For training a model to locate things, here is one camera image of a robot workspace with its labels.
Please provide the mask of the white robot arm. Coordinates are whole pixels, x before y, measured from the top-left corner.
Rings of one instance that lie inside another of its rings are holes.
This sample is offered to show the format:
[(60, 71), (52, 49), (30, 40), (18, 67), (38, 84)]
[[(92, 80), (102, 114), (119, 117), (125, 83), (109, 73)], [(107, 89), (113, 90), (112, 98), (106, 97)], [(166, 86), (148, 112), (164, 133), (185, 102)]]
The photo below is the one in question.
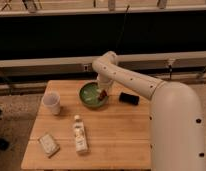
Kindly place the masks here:
[(100, 86), (118, 82), (150, 101), (151, 171), (206, 171), (202, 105), (190, 86), (123, 69), (113, 51), (92, 67)]

